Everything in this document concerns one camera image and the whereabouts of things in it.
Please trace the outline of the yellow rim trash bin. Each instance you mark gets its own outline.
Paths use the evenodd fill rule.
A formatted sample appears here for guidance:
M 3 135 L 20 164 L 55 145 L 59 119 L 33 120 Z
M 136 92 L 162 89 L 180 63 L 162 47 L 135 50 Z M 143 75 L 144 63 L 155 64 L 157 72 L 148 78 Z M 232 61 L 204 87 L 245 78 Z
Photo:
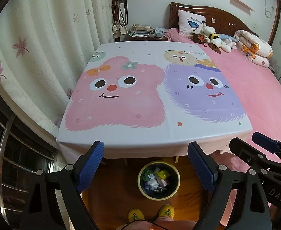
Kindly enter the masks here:
M 165 161 L 153 161 L 145 165 L 138 174 L 137 185 L 148 199 L 164 201 L 179 190 L 181 176 L 178 169 Z

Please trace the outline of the pink bed sheet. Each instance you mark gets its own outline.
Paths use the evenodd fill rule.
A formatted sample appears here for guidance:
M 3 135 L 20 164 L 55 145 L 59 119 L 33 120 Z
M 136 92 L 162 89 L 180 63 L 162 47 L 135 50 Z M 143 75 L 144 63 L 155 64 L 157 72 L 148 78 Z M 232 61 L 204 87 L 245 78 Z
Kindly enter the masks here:
M 165 36 L 168 41 L 192 43 L 189 38 L 180 35 L 176 28 L 169 29 Z M 253 133 L 260 132 L 281 142 L 281 84 L 271 70 L 253 64 L 238 50 L 218 54 L 210 48 L 202 45 L 200 47 L 221 69 L 239 97 L 253 127 Z M 251 135 L 248 144 L 263 152 L 267 159 L 281 163 L 277 155 L 254 144 Z M 242 172 L 248 170 L 249 166 L 232 153 L 217 150 L 210 155 L 218 164 L 223 163 L 231 170 Z M 236 192 L 231 192 L 226 212 L 221 219 L 221 224 L 224 226 L 228 223 L 235 196 Z

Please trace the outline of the metal rack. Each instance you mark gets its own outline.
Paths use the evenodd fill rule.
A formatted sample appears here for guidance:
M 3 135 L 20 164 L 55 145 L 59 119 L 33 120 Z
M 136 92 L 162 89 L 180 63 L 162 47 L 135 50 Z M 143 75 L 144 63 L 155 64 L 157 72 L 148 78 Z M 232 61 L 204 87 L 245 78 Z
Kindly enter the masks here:
M 56 149 L 11 110 L 0 110 L 0 213 L 19 229 L 27 191 L 38 170 L 53 170 Z

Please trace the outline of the pink trouser legs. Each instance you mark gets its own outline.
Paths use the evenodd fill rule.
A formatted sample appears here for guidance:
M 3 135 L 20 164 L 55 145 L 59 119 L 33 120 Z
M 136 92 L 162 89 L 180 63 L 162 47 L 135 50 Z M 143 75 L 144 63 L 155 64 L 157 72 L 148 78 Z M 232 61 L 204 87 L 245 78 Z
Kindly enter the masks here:
M 118 229 L 170 229 L 185 230 L 193 229 L 196 222 L 194 221 L 176 221 L 169 217 L 159 217 L 154 222 L 136 221 L 130 224 L 124 224 L 116 228 Z

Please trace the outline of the right yellow slipper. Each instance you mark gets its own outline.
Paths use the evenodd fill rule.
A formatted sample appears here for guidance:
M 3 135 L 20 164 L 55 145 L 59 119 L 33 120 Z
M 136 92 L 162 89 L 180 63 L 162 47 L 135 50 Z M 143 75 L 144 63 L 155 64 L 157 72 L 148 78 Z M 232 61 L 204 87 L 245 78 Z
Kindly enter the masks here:
M 158 214 L 160 218 L 170 218 L 170 219 L 174 219 L 174 215 L 175 215 L 175 209 L 170 204 L 163 205 Z

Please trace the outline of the yellow slipper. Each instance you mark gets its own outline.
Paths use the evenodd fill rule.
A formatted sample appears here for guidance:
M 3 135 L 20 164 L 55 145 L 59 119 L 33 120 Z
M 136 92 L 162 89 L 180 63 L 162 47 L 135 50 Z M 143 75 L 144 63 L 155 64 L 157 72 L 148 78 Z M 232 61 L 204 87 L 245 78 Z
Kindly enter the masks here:
M 140 209 L 131 209 L 128 213 L 128 220 L 129 222 L 139 221 L 139 220 L 145 220 L 145 217 L 143 213 L 140 211 Z
M 163 205 L 158 214 L 160 218 L 170 218 L 170 219 L 174 219 L 174 215 L 175 215 L 175 209 L 170 204 Z

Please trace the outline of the left yellow slipper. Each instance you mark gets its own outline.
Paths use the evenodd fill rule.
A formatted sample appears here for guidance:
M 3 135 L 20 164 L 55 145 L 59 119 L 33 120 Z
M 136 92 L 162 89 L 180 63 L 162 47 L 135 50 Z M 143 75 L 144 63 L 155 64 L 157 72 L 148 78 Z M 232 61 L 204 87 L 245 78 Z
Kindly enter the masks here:
M 128 213 L 128 220 L 129 222 L 139 221 L 139 220 L 145 220 L 145 217 L 143 213 L 140 211 L 140 209 L 131 209 Z

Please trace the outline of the folded floral quilt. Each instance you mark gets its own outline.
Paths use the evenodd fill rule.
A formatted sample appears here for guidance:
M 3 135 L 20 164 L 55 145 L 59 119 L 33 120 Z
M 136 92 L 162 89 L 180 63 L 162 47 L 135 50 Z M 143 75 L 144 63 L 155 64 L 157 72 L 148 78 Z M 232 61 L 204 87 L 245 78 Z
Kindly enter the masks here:
M 238 50 L 250 62 L 266 68 L 270 66 L 269 58 L 273 56 L 270 44 L 245 30 L 237 30 L 233 37 L 237 40 Z

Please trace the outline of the stuffed plush toys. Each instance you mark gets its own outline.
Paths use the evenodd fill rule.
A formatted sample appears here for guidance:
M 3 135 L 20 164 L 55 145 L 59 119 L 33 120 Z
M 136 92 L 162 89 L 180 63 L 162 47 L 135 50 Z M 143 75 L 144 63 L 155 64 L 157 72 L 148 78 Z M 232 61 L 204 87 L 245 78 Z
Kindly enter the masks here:
M 191 32 L 189 38 L 198 44 L 211 48 L 216 53 L 221 54 L 222 51 L 230 53 L 232 49 L 238 49 L 236 42 L 229 36 L 222 40 L 220 35 L 216 34 L 214 27 L 206 25 L 206 21 L 202 21 L 202 29 L 199 33 Z

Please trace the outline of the wooden headboard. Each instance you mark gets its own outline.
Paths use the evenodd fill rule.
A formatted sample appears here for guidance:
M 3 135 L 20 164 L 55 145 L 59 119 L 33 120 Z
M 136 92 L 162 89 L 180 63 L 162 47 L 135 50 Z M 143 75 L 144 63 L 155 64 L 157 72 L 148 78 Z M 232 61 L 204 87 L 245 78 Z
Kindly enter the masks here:
M 204 16 L 206 18 L 206 25 L 214 27 L 217 33 L 233 36 L 237 30 L 245 30 L 259 36 L 239 18 L 222 9 L 209 6 L 185 5 L 174 2 L 170 3 L 170 16 L 168 23 L 170 28 L 178 28 L 179 10 Z

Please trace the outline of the cartoon printed mat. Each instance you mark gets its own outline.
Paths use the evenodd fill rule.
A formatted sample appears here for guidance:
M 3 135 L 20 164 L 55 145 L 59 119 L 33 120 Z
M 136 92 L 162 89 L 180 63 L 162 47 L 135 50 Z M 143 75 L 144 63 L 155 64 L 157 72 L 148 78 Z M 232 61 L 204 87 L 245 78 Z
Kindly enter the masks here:
M 71 94 L 58 148 L 69 163 L 95 141 L 108 159 L 185 156 L 192 141 L 207 154 L 228 152 L 253 130 L 226 74 L 237 61 L 193 43 L 103 44 Z

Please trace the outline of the wooden nightstand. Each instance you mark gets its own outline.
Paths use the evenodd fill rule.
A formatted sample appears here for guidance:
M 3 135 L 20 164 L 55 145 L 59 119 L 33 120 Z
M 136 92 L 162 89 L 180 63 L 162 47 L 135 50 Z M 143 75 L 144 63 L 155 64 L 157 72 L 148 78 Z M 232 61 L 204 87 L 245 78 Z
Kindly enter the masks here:
M 158 41 L 168 41 L 168 39 L 164 36 L 162 38 L 159 37 L 153 37 L 153 36 L 147 36 L 147 37 L 132 37 L 130 35 L 126 36 L 124 38 L 124 41 L 140 41 L 140 40 L 144 40 L 144 41 L 153 41 L 153 40 L 158 40 Z

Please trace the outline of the white curtain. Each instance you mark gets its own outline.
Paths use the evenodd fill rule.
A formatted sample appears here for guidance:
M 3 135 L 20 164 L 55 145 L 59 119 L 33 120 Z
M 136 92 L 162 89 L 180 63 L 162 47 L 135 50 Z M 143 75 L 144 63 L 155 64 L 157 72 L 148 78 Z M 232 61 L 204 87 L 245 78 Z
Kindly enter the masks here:
M 113 42 L 111 0 L 9 0 L 0 14 L 0 94 L 39 137 L 56 145 L 76 83 Z

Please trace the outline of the stack of books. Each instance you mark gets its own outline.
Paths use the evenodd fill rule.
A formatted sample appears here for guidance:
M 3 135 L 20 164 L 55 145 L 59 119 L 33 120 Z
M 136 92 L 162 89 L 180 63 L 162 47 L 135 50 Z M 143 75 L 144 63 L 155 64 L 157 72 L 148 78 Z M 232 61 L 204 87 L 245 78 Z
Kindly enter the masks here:
M 152 27 L 151 25 L 132 24 L 129 32 L 130 37 L 157 37 L 163 38 L 168 29 Z

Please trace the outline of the hanging bags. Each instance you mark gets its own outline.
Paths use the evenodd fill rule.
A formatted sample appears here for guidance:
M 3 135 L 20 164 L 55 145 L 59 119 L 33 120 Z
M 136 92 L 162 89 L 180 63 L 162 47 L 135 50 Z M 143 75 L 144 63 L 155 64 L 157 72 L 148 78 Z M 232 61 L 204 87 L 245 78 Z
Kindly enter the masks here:
M 112 0 L 113 22 L 112 30 L 116 42 L 120 41 L 122 35 L 126 35 L 128 25 L 128 3 L 127 0 Z

